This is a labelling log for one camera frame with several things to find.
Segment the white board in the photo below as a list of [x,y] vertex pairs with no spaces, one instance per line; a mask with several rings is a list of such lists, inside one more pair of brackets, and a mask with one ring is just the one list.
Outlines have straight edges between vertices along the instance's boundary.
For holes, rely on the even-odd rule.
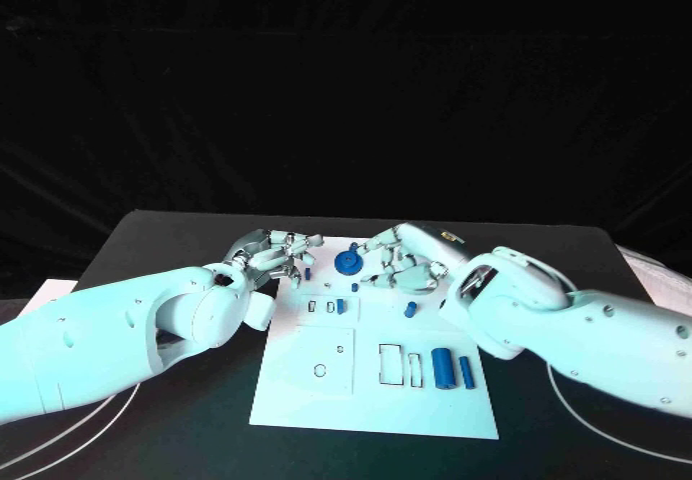
[[[310,281],[297,290],[290,282],[280,283],[250,423],[498,439],[477,346],[437,315],[446,289],[415,296],[361,285],[352,292],[351,285],[364,275],[382,273],[379,251],[364,257],[356,275],[345,276],[335,269],[338,253],[364,241],[326,237],[325,246],[312,250],[317,261]],[[338,299],[345,300],[342,315]],[[312,312],[310,301],[316,302]],[[410,301],[418,304],[413,318],[404,316]],[[381,344],[401,345],[404,385],[381,384]],[[436,388],[430,352],[439,347],[453,354],[457,388],[450,390]],[[411,386],[410,354],[420,354],[423,388]],[[391,350],[387,355],[391,365]],[[464,388],[460,356],[472,364],[472,390]],[[390,377],[400,373],[387,372]]]

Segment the robotic hand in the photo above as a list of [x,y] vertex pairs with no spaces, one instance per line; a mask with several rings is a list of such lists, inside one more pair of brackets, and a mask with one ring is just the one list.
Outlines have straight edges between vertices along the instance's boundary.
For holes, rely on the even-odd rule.
[[[545,263],[506,247],[470,256],[446,231],[404,223],[359,247],[384,246],[384,275],[364,282],[408,293],[451,284],[440,315],[503,360],[528,348],[574,380],[692,418],[692,318],[655,305],[577,290]],[[394,248],[405,269],[394,271]],[[415,264],[414,255],[431,260]]]
[[300,283],[322,236],[257,230],[224,262],[82,290],[0,326],[0,424],[95,402],[221,347],[242,322],[266,330],[273,278]]

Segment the black backdrop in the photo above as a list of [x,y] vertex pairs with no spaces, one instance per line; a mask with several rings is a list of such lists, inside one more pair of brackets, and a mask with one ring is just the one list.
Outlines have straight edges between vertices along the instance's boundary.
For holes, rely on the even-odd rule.
[[137,208],[597,225],[691,273],[686,38],[418,0],[39,5],[0,6],[5,296]]

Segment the blue object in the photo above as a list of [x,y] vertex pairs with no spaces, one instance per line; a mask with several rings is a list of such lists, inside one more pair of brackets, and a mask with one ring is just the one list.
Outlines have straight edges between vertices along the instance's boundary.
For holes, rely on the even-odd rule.
[[335,258],[336,271],[342,275],[355,275],[364,268],[364,259],[356,252],[358,243],[351,244],[349,250],[342,252]]
[[459,364],[462,366],[462,375],[464,376],[464,385],[466,388],[470,390],[472,388],[476,388],[476,384],[473,383],[472,365],[469,364],[469,357],[459,357]]
[[413,318],[413,316],[415,315],[415,308],[418,307],[418,305],[415,304],[415,302],[408,302],[408,305],[407,305],[407,310],[404,312],[404,315],[408,317],[408,318]]
[[433,350],[433,369],[436,371],[436,387],[441,390],[454,388],[457,379],[454,378],[454,366],[449,348],[436,348]]

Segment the black table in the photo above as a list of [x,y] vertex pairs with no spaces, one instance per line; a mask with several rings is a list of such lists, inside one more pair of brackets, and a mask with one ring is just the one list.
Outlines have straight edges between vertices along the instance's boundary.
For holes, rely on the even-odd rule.
[[[397,223],[136,211],[123,219],[78,288],[218,261],[235,239],[255,228],[368,237]],[[505,245],[554,265],[581,288],[649,299],[603,230],[431,223],[457,233],[475,253]],[[552,392],[545,364],[531,352],[511,362],[482,352],[499,441],[251,426],[264,345],[266,333],[242,326],[222,348],[185,360],[149,380],[107,433],[38,478],[632,479],[692,475],[692,466],[624,449],[577,423]],[[692,421],[630,405],[557,376],[573,406],[600,428],[640,446],[692,457]],[[26,473],[68,453],[113,418],[126,398],[120,394],[94,422],[0,476]],[[5,425],[0,463],[62,431],[93,408]]]

